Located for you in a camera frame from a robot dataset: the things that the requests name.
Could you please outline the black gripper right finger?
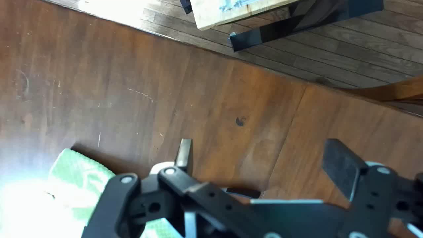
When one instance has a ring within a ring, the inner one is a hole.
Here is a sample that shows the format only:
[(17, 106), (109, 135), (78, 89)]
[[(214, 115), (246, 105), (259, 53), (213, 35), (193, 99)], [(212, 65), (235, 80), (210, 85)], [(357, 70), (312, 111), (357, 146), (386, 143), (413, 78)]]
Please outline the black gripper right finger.
[(352, 201), (360, 177), (369, 166), (339, 139), (328, 139), (324, 146), (321, 168), (336, 188)]

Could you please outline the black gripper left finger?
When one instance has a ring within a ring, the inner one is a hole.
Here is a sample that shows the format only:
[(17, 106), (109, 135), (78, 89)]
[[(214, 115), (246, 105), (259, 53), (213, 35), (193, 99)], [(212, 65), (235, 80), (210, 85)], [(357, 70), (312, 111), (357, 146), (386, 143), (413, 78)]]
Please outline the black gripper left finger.
[(175, 164), (185, 172), (192, 171), (193, 162), (193, 140), (183, 138), (177, 150)]

